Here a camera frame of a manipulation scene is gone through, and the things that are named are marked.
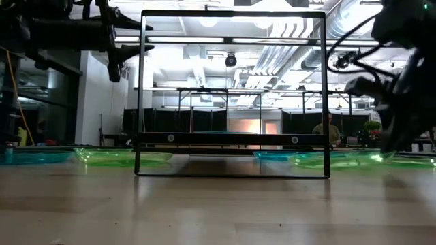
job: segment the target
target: wooden floor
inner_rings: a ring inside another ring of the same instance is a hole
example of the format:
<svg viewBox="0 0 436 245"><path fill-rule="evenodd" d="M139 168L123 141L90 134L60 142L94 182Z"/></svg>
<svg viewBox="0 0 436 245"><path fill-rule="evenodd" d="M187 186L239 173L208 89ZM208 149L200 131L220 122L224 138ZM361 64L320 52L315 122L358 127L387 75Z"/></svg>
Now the wooden floor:
<svg viewBox="0 0 436 245"><path fill-rule="evenodd" d="M77 163L0 167L0 244L434 245L435 200L432 169L252 180L137 178L130 168Z"/></svg>

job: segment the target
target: green plant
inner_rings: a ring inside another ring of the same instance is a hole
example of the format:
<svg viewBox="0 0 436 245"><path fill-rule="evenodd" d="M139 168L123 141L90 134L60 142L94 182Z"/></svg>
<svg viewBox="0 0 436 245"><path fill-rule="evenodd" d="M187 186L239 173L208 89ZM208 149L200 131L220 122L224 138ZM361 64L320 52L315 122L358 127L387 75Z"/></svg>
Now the green plant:
<svg viewBox="0 0 436 245"><path fill-rule="evenodd" d="M368 121L363 125L365 131L379 130L382 124L376 121Z"/></svg>

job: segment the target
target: person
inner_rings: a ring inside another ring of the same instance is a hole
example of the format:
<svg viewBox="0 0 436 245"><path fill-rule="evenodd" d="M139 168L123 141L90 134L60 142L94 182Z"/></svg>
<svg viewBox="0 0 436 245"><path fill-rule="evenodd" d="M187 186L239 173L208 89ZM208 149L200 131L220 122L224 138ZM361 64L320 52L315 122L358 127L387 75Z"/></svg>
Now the person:
<svg viewBox="0 0 436 245"><path fill-rule="evenodd" d="M332 113L328 112L328 132L330 134L329 142L333 146L338 146L341 143L341 135L339 134L339 130L336 126L332 125ZM316 125L313 130L312 134L323 134L322 131L322 122L318 125Z"/></svg>

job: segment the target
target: camera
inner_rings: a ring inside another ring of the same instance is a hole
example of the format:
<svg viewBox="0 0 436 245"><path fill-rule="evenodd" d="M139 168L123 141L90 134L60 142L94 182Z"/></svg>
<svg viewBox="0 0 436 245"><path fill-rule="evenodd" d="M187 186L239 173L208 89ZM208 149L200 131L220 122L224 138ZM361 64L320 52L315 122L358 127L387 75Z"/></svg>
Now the camera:
<svg viewBox="0 0 436 245"><path fill-rule="evenodd" d="M236 57L234 54L227 54L227 58L225 58L225 66L226 67L233 67L236 65L238 61L236 60Z"/></svg>

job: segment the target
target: yellow cable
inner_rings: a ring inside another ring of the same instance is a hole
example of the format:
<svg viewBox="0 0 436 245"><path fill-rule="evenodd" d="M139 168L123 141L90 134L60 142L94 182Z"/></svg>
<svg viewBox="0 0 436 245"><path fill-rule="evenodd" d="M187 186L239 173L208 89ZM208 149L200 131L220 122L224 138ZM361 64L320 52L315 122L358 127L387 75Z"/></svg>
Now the yellow cable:
<svg viewBox="0 0 436 245"><path fill-rule="evenodd" d="M26 118L25 118L25 114L22 112L22 108L21 108L21 102L18 99L18 89L16 87L16 83L15 83L15 77L14 77L14 71L12 69L12 64L11 64L11 57L9 55L9 50L6 50L6 55L7 55L7 62L9 63L9 72L11 73L11 79L12 79L12 83L14 84L14 91L15 91L15 96L18 102L18 107L20 108L20 112L21 112L21 117L22 117L22 121L25 123L25 127L27 130L27 133L29 133L30 136L30 140L32 141L32 144L35 145L35 142L33 141L33 137L32 134L30 132L29 127L27 126L27 122L26 122Z"/></svg>

